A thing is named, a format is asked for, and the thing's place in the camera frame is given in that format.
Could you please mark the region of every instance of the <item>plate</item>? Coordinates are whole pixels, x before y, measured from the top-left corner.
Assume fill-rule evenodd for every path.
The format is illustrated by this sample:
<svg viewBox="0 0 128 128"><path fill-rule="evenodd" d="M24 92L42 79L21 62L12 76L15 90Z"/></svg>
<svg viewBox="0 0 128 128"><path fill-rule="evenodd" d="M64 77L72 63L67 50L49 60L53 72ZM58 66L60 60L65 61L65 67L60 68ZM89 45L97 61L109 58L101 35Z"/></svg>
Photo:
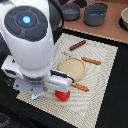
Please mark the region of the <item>plate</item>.
<svg viewBox="0 0 128 128"><path fill-rule="evenodd" d="M86 65L83 60L75 57L69 57L63 60L59 65L59 71L67 73L74 81L78 81L85 76Z"/></svg>

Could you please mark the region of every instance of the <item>beige placemat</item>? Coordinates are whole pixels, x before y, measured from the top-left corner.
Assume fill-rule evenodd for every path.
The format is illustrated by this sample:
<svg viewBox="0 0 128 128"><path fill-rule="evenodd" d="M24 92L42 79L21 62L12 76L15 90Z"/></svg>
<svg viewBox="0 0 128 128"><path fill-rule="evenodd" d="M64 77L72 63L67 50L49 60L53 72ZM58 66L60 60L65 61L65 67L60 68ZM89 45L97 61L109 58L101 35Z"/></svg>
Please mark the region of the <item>beige placemat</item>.
<svg viewBox="0 0 128 128"><path fill-rule="evenodd" d="M85 62L87 66L86 75L77 82L88 87L89 92L70 86L71 94L66 102L58 100L55 97L55 92L50 89L35 101L31 100L30 94L24 92L20 92L17 98L78 128L94 128L118 48L86 40L85 45L74 51L69 51L70 46L82 40L84 39L63 33L55 44L53 69L58 70L60 62L67 58L61 52L73 53L101 61L101 65Z"/></svg>

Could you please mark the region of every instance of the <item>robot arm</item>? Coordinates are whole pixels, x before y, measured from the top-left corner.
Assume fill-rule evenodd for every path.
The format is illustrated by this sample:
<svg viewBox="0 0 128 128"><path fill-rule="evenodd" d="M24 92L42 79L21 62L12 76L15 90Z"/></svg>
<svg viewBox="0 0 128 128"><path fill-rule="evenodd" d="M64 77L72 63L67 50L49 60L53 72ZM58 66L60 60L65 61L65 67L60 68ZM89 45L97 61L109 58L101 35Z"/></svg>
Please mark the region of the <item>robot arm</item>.
<svg viewBox="0 0 128 128"><path fill-rule="evenodd" d="M14 89L34 95L40 94L44 88L68 92L72 83L69 75L59 71L51 73L52 31L57 29L61 20L54 5L47 0L10 0L0 6L5 10L0 13L0 30L11 53L2 70L16 79Z"/></svg>

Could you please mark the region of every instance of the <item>woven placemat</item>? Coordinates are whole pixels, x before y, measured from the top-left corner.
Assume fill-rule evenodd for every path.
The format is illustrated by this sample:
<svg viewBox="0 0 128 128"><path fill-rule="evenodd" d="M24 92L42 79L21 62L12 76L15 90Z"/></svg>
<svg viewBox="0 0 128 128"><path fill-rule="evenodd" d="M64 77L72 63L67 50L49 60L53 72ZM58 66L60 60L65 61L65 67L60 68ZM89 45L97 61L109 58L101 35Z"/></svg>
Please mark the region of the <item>woven placemat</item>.
<svg viewBox="0 0 128 128"><path fill-rule="evenodd" d="M55 92L50 89L35 101L31 100L30 94L24 92L20 92L17 98L78 128L94 128L118 48L86 39L86 44L69 51L70 46L82 40L84 39L63 33L55 44L53 69L58 70L60 62L67 58L61 52L101 61L101 65L85 62L87 72L77 83L88 87L88 92L69 87L71 94L66 102L58 100Z"/></svg>

